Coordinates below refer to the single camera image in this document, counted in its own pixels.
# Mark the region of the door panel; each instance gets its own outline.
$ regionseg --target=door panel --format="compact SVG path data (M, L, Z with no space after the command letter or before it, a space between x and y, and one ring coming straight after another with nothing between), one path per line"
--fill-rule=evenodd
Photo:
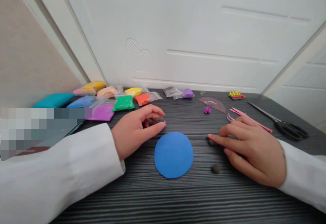
M310 124L326 125L326 45L272 97Z
M111 84L261 93L326 0L69 0Z

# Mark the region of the striped tabletop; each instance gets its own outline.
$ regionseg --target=striped tabletop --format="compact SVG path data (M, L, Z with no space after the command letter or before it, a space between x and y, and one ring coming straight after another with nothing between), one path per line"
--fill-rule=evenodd
M217 134L228 123L226 115L198 101L200 97L220 100L227 108L235 107L261 124L273 129L273 135L310 154L326 155L326 135L298 116L266 97L245 94L233 101L226 92L194 91L192 99L166 98L153 102L165 112L165 129L145 142L125 160L126 173L85 199L73 204L52 223L325 223L325 215L315 208L277 189L261 186L236 171L223 148L207 143L207 134ZM277 118L304 128L310 138L292 142L281 135L273 122L256 111L251 101ZM129 111L116 112L109 122L112 128ZM237 115L230 112L233 118ZM80 130L100 124L86 121ZM154 164L157 140L169 132L182 132L194 150L190 170L179 179L167 180ZM219 164L221 172L211 171Z

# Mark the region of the pink strip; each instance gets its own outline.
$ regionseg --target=pink strip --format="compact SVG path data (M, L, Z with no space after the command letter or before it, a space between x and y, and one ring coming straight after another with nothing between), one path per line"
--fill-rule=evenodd
M228 114L228 115L227 115L227 119L228 119L229 121L234 120L234 119L230 116L230 114Z
M248 115L246 115L244 112L241 112L240 110L236 109L236 108L231 108L230 109L232 112L238 114L238 115L244 115L244 116L247 116L248 118L250 118ZM266 126L263 126L262 124L258 123L257 121L255 121L256 124L258 124L259 126L261 126L262 128L264 128L265 130L267 130L269 133L272 133L273 130L267 128Z

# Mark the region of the blue foam paper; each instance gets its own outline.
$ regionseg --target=blue foam paper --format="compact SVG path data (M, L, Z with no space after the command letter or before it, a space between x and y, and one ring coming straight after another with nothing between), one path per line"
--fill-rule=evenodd
M179 178L187 173L193 163L193 147L185 134L171 132L157 141L154 160L162 176L167 179Z

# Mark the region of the gray clay ball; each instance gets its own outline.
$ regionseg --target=gray clay ball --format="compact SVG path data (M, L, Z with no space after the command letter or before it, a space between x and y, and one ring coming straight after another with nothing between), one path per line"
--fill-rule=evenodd
M212 171L213 171L215 174L220 173L220 168L219 168L218 164L215 164L215 165L212 166Z
M155 119L155 121L156 121L156 123L160 123L160 122L164 122L165 119L162 118L162 117L158 117L158 118Z
M214 142L212 139L209 139L208 144L214 146L216 145L216 142Z

